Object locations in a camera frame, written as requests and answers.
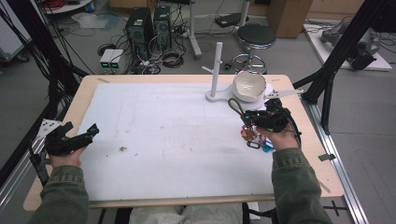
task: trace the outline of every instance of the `computer tower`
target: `computer tower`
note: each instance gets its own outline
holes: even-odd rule
[[[172,48],[171,8],[157,6],[154,11],[154,30],[157,36],[157,49]]]
[[[154,28],[149,8],[134,7],[125,25],[125,30],[134,52],[137,52],[143,60],[150,59],[155,44],[150,43],[154,41]]]

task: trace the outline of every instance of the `person's left hand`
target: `person's left hand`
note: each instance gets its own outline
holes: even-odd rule
[[[81,149],[76,150],[72,154],[69,154],[67,156],[62,156],[62,157],[49,155],[50,163],[52,164],[53,168],[56,168],[59,166],[66,166],[66,165],[79,167],[81,165],[79,156],[82,154],[82,152],[85,150],[85,148],[86,147],[82,147]]]

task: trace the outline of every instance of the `stool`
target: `stool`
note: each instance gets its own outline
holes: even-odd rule
[[[271,27],[259,24],[247,24],[238,29],[238,41],[248,48],[248,53],[239,54],[232,60],[235,71],[249,71],[253,74],[267,74],[265,62],[257,55],[254,55],[256,49],[271,48],[276,41],[276,36]]]

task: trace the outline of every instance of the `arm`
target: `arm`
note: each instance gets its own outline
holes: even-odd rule
[[[29,223],[86,223],[89,200],[78,150],[66,157],[50,156],[53,171],[41,191],[42,203]]]
[[[284,132],[257,128],[273,143],[272,181],[279,223],[332,223],[320,204],[321,189],[314,169],[288,125]]]

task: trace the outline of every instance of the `white bowl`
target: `white bowl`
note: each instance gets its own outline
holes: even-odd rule
[[[238,73],[233,79],[233,94],[245,102],[262,100],[265,94],[265,78],[247,71]]]

